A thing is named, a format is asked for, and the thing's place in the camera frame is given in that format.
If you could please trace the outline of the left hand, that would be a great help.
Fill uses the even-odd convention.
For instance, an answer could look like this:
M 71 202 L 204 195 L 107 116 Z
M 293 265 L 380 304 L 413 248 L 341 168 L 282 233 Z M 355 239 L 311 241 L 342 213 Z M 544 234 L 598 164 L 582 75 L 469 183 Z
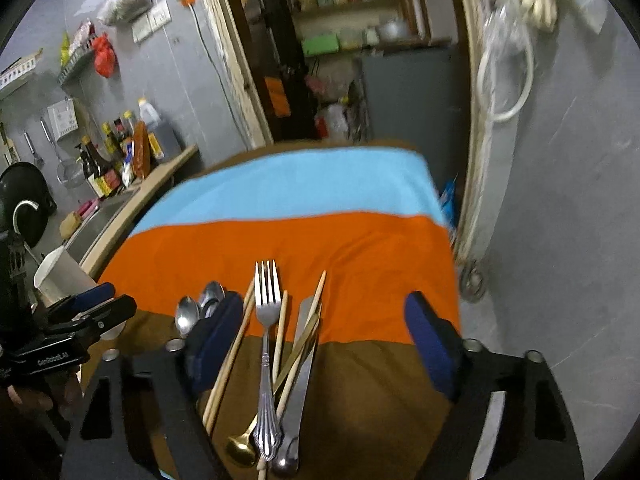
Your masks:
M 51 376 L 44 387 L 36 390 L 26 388 L 6 388 L 13 405 L 21 412 L 47 412 L 56 406 L 61 412 L 70 411 L 82 397 L 77 375 Z

